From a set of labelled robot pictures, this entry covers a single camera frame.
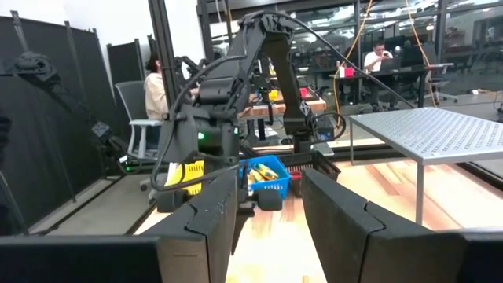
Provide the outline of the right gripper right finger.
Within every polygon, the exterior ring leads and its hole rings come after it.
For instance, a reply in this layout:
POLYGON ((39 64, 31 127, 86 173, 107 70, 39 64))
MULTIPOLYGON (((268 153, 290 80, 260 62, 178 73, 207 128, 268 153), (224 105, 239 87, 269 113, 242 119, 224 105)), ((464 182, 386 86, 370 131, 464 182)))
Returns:
POLYGON ((314 169, 302 189, 328 283, 503 283, 503 230, 430 230, 314 169))

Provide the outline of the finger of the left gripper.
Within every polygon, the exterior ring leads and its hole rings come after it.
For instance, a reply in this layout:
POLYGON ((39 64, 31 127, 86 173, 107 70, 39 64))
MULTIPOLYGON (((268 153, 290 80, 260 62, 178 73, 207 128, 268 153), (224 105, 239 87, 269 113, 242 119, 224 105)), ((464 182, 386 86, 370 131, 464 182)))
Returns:
POLYGON ((283 207, 281 195, 274 189, 260 189, 254 193, 246 193, 238 197, 236 222, 233 231, 231 254, 234 255, 240 233, 249 218, 255 216, 255 207, 262 211, 280 211, 283 207))
POLYGON ((157 211, 159 213, 172 213, 188 199, 188 193, 183 189, 161 192, 156 198, 157 211))

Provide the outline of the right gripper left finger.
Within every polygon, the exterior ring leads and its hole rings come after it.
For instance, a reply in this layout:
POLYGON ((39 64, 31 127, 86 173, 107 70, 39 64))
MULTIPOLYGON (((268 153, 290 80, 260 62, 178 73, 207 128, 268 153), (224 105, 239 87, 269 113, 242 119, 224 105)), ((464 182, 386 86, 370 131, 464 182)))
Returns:
POLYGON ((137 236, 0 238, 0 283, 225 283, 237 173, 137 236))

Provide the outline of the grey office chair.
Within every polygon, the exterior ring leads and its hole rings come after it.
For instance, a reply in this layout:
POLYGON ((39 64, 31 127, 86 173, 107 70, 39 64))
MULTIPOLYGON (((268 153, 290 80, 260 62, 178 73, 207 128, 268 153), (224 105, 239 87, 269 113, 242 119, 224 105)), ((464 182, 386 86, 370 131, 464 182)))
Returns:
POLYGON ((157 156, 157 149, 147 149, 147 131, 162 123, 149 119, 145 111, 145 92, 143 81, 117 83, 116 90, 126 110, 130 126, 130 139, 127 152, 140 160, 150 160, 157 156))

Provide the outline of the black background desk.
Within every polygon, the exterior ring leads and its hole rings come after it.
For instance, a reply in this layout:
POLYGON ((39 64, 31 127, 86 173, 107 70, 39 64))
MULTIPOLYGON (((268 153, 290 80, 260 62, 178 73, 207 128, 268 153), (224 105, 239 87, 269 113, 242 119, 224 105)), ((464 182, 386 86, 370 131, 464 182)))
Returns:
POLYGON ((420 81, 424 83, 426 74, 429 71, 429 67, 425 67, 423 65, 416 65, 412 67, 405 67, 405 68, 399 68, 399 69, 394 69, 390 71, 385 71, 385 72, 373 72, 373 73, 364 73, 361 69, 355 68, 354 72, 356 72, 356 75, 345 75, 344 77, 340 76, 340 72, 337 71, 335 74, 330 75, 332 78, 332 81, 334 84, 336 84, 338 81, 349 81, 349 80, 355 80, 355 79, 368 79, 373 81, 376 85, 379 87, 385 89, 388 91, 390 95, 393 95, 397 100, 402 101, 405 103, 407 106, 410 108, 417 108, 416 105, 413 105, 411 102, 406 100, 401 94, 397 93, 394 91, 392 88, 384 84, 381 80, 379 80, 380 77, 383 76, 391 76, 391 75, 409 75, 409 74, 414 74, 414 75, 419 75, 420 76, 420 81))

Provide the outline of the black office chair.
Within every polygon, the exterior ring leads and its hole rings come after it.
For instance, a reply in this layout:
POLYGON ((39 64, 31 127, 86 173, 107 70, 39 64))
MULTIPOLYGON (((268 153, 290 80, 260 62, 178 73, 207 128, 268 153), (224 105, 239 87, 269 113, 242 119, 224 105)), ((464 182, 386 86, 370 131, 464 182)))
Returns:
POLYGON ((453 63, 441 63, 435 52, 435 47, 431 44, 424 44, 422 46, 424 55, 424 63, 428 67, 426 80, 428 83, 428 94, 425 98, 431 98, 434 105, 438 105, 440 101, 452 99, 454 103, 458 103, 456 96, 446 94, 441 89, 450 82, 446 77, 448 67, 453 66, 453 63))

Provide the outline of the blue plastic basket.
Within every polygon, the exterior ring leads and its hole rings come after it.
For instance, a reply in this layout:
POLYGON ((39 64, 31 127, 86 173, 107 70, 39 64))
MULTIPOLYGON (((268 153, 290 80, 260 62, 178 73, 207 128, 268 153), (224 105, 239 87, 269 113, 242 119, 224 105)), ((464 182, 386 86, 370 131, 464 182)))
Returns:
POLYGON ((255 164, 264 164, 273 171, 275 171, 279 178, 274 180, 264 180, 262 182, 248 184, 250 192, 256 192, 260 189, 274 189, 285 199, 288 195, 288 184, 290 181, 290 174, 287 172, 284 164, 275 155, 253 157, 240 161, 240 176, 246 175, 248 180, 248 172, 254 169, 255 164))

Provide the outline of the yellow plastic basket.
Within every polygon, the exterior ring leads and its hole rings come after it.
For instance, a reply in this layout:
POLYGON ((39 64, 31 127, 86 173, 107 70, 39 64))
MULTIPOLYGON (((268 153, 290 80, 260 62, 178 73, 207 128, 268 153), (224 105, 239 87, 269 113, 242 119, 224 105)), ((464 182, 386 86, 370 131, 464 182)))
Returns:
POLYGON ((198 160, 191 164, 171 163, 169 166, 165 186, 187 182, 204 175, 204 162, 198 160))

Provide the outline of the black mesh basket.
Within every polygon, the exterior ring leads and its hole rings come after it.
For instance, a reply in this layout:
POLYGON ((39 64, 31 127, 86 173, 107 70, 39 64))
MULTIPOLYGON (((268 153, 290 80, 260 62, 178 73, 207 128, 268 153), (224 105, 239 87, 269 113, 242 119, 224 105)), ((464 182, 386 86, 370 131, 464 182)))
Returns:
MULTIPOLYGON (((318 151, 281 155, 279 159, 284 164, 288 173, 290 171, 301 171, 303 173, 303 170, 311 168, 320 171, 322 174, 329 176, 335 181, 341 173, 341 170, 333 162, 318 151)), ((295 197, 300 198, 302 196, 301 179, 290 179, 289 190, 295 197)))

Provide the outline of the wooden background table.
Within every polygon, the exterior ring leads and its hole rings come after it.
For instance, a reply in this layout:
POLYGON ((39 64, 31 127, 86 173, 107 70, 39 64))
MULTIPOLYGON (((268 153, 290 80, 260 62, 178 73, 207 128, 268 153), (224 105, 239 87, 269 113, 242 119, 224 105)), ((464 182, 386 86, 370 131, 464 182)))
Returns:
MULTIPOLYGON (((278 91, 277 99, 271 101, 272 114, 274 116, 282 115, 285 112, 286 105, 282 100, 282 93, 278 91)), ((303 99, 313 112, 324 112, 327 109, 327 103, 318 96, 309 94, 303 99)), ((256 93, 250 94, 248 103, 239 118, 263 118, 269 115, 269 108, 260 101, 260 96, 256 93)))

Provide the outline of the person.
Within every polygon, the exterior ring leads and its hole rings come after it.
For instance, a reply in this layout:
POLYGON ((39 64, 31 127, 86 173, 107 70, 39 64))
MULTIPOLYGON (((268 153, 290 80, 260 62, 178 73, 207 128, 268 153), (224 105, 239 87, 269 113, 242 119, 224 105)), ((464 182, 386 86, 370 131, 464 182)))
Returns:
POLYGON ((168 114, 168 106, 160 60, 156 53, 151 53, 145 69, 149 71, 144 82, 145 111, 149 119, 162 121, 168 114))
POLYGON ((383 61, 393 58, 390 51, 385 49, 383 41, 375 42, 373 50, 365 55, 364 70, 366 72, 378 72, 383 61))

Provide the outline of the black partition panel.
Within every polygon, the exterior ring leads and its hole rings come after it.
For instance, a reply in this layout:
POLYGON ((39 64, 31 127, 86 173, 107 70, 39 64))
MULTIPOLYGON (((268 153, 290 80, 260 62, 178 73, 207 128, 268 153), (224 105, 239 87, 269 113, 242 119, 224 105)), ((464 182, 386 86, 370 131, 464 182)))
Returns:
MULTIPOLYGON (((116 125, 97 34, 21 19, 30 50, 46 55, 72 95, 101 121, 116 125)), ((12 121, 2 169, 27 226, 33 226, 101 177, 90 129, 41 90, 0 77, 0 111, 12 121)))
POLYGON ((107 51, 118 117, 119 120, 128 121, 126 109, 115 85, 145 78, 140 42, 138 39, 134 39, 133 42, 115 46, 108 44, 107 51))

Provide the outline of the grey perforated metal shelf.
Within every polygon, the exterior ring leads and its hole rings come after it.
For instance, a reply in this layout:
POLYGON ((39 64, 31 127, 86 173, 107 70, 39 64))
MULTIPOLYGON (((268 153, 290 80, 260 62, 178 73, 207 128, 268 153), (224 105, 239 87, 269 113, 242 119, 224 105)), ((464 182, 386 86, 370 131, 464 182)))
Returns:
POLYGON ((415 222, 423 222, 424 168, 503 158, 503 124, 442 108, 412 108, 347 117, 417 163, 415 222))

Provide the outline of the black laptop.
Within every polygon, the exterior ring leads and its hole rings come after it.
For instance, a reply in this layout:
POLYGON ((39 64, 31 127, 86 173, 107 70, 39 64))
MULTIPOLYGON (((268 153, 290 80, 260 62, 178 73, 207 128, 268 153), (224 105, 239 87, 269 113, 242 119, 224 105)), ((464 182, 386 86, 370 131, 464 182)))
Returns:
POLYGON ((401 68, 402 60, 399 57, 384 59, 381 61, 381 72, 397 72, 401 68))

